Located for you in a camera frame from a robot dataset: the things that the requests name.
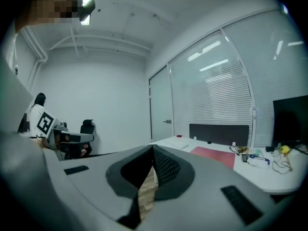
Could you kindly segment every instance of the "white ceiling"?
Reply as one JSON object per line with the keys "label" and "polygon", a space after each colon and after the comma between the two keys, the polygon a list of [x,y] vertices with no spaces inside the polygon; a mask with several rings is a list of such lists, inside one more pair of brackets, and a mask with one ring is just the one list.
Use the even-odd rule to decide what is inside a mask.
{"label": "white ceiling", "polygon": [[123,51],[147,57],[155,40],[172,30],[179,15],[199,0],[95,0],[89,26],[71,23],[33,26],[46,50],[77,46]]}

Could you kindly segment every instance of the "red desk mat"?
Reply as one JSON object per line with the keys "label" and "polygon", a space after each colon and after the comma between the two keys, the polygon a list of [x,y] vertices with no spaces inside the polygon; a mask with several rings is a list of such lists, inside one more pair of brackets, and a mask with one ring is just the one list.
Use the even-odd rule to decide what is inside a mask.
{"label": "red desk mat", "polygon": [[194,148],[190,153],[214,159],[232,169],[234,167],[235,153],[232,152],[221,152],[198,146]]}

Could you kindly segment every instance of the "floor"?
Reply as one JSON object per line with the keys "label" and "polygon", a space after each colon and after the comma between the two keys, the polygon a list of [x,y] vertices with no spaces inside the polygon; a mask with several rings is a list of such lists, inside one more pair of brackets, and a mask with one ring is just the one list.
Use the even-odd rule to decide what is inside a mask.
{"label": "floor", "polygon": [[154,194],[158,189],[158,184],[154,183],[154,169],[151,168],[147,178],[138,191],[138,202],[140,218],[143,221],[146,215],[154,207]]}

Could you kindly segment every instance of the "door frame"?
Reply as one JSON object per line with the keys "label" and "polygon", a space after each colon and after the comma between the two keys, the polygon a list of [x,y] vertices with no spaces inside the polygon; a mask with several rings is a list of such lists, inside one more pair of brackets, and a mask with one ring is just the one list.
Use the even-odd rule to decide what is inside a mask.
{"label": "door frame", "polygon": [[153,74],[151,77],[148,78],[148,88],[149,88],[149,117],[150,117],[150,134],[151,134],[151,142],[153,142],[152,138],[152,116],[151,116],[151,85],[150,85],[150,79],[152,79],[156,74],[158,74],[160,71],[162,71],[164,68],[167,68],[167,72],[169,75],[169,88],[170,88],[170,94],[171,94],[171,122],[172,122],[172,136],[174,136],[174,113],[173,113],[173,99],[172,99],[172,88],[171,88],[171,72],[169,68],[169,64],[165,64],[162,68],[160,68],[155,74]]}

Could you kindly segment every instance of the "pink mat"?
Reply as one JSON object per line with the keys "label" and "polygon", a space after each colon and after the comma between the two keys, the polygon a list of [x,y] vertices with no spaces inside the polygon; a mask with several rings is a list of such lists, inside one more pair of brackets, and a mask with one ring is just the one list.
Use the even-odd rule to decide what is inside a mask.
{"label": "pink mat", "polygon": [[232,152],[215,151],[204,147],[196,147],[190,153],[214,159],[233,169],[235,154]]}

